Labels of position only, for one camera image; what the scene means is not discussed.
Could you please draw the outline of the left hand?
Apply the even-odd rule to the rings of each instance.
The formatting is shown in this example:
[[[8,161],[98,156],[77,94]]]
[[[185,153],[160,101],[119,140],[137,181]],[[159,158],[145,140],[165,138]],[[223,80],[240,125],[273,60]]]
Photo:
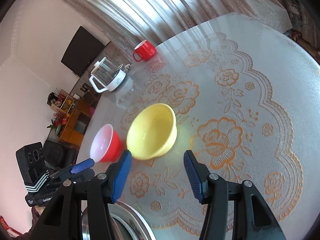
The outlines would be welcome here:
[[[39,217],[42,215],[45,208],[46,208],[45,206],[38,206],[38,205],[35,205],[31,208],[31,214],[32,214],[32,219],[34,223],[36,223],[39,220]]]

